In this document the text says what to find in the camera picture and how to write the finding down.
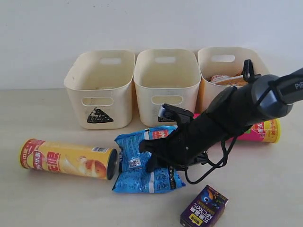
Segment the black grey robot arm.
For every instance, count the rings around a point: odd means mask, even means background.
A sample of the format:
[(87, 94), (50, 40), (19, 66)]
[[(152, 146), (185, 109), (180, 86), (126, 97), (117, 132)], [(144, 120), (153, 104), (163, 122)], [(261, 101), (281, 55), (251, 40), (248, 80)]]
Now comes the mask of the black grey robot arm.
[(303, 98), (303, 71), (278, 77), (263, 75), (241, 88), (220, 92), (198, 117), (192, 112), (162, 104), (161, 118), (173, 120), (177, 128), (167, 137), (143, 140), (140, 152), (150, 152), (146, 171), (161, 167), (186, 170), (207, 163), (206, 151), (214, 144), (236, 138), (252, 125), (281, 118)]

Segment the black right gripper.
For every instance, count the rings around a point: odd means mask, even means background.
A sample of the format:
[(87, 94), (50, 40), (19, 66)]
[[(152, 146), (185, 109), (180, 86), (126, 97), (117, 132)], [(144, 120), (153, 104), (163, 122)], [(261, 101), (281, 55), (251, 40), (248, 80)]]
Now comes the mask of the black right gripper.
[(204, 112), (165, 138), (142, 140), (139, 152), (151, 153), (145, 166), (146, 172), (170, 165), (180, 169), (182, 166), (206, 164), (205, 152), (226, 136), (227, 130)]

